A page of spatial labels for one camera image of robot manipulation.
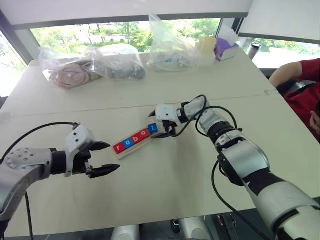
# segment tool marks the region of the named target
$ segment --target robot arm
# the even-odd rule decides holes
[[[120,165],[108,164],[93,168],[90,151],[110,147],[95,141],[93,133],[78,125],[66,138],[65,150],[18,148],[11,151],[0,165],[0,239],[16,212],[28,187],[36,181],[56,174],[70,177],[85,173],[91,179],[108,175]]]
[[[204,105],[209,106],[201,96],[183,103],[181,108],[158,105],[151,115],[158,121],[174,122],[177,126],[200,116],[198,122],[219,153],[218,161],[225,175],[231,183],[246,188],[275,236],[280,240],[318,240],[319,204],[292,183],[275,176],[265,153],[223,116],[213,109],[195,116]]]

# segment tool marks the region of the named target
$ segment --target purple box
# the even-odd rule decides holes
[[[227,40],[217,37],[214,53],[219,61],[233,58],[238,50],[238,44],[230,45]]]

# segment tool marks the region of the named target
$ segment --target clear plastic bag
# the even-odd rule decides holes
[[[129,44],[90,47],[85,55],[92,59],[92,71],[111,79],[143,79],[146,71],[138,50]]]
[[[72,89],[101,77],[92,70],[89,57],[60,53],[45,47],[40,50],[39,64],[43,75],[60,88]]]
[[[194,47],[175,36],[157,15],[149,14],[149,23],[153,42],[147,65],[156,72],[180,72],[191,68]]]

